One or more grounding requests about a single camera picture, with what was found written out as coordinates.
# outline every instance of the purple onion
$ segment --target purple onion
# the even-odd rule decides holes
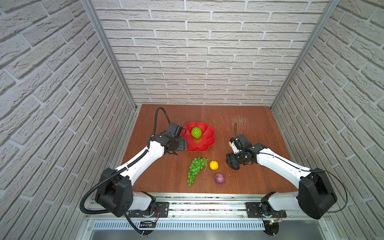
[[[223,183],[225,182],[224,175],[221,174],[221,173],[217,173],[217,174],[215,175],[215,182],[216,182],[217,184],[223,184]]]

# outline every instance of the red bowl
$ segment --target red bowl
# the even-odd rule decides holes
[[[201,137],[196,139],[192,137],[191,131],[194,127],[199,127],[201,129]],[[187,150],[189,152],[205,152],[208,150],[209,146],[212,146],[215,142],[215,130],[209,127],[205,122],[190,122],[184,128],[187,129],[186,134],[182,137],[187,139]]]

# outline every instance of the wooden table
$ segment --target wooden table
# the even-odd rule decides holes
[[[233,152],[228,142],[234,137],[233,125],[237,123],[237,134],[245,134],[252,144],[262,143],[275,153],[290,159],[283,138],[272,112],[268,107],[253,106],[193,106],[151,105],[141,107],[127,151],[122,163],[127,162],[147,144],[152,135],[156,108],[162,106],[171,122],[186,126],[191,121],[203,121],[215,130],[216,143],[206,152],[178,152],[178,156],[165,154],[156,160],[138,178],[133,190],[136,192],[181,192],[220,194],[267,194],[271,191],[292,192],[297,188],[274,171],[259,164],[240,165],[240,170],[231,169],[226,163],[226,154]],[[160,110],[156,133],[168,129],[168,122]],[[188,170],[195,157],[206,157],[218,162],[219,168],[209,166],[196,176],[188,187]],[[225,176],[225,184],[214,181],[216,173]]]

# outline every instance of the green ball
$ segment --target green ball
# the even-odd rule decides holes
[[[202,134],[202,132],[201,132],[201,129],[200,129],[199,127],[194,127],[194,128],[192,129],[192,131],[191,131],[191,135],[192,135],[192,137],[194,137],[194,138],[199,138],[199,137],[201,137],[201,134]]]

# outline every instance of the brick wall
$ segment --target brick wall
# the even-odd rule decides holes
[[[81,1],[0,9],[0,239],[74,239],[132,109]]]
[[[292,159],[337,175],[342,238],[384,237],[384,7],[342,0],[273,113]],[[332,179],[339,202],[344,191]]]
[[[138,105],[270,106],[327,1],[93,3]]]

